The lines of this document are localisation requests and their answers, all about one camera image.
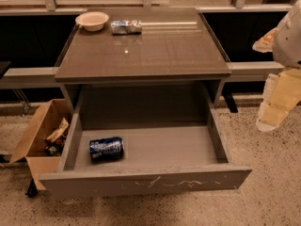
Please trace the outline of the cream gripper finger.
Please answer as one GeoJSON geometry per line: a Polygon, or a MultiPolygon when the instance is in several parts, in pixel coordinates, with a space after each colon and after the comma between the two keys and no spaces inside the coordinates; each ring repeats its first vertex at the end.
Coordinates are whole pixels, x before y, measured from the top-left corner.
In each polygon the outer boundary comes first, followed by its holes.
{"type": "Polygon", "coordinates": [[[262,98],[256,126],[262,132],[269,132],[278,128],[301,101],[301,71],[286,69],[278,75],[270,73],[262,98]]]}
{"type": "Polygon", "coordinates": [[[274,37],[277,33],[277,28],[271,29],[260,39],[256,40],[252,45],[252,49],[260,53],[273,52],[274,37]]]}

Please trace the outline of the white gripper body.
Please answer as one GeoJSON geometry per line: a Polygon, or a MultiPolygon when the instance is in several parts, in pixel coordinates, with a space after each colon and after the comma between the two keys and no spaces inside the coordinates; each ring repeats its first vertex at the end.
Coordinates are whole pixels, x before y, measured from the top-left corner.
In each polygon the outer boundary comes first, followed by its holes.
{"type": "Polygon", "coordinates": [[[301,68],[301,1],[297,1],[277,25],[273,41],[274,61],[301,68]]]}

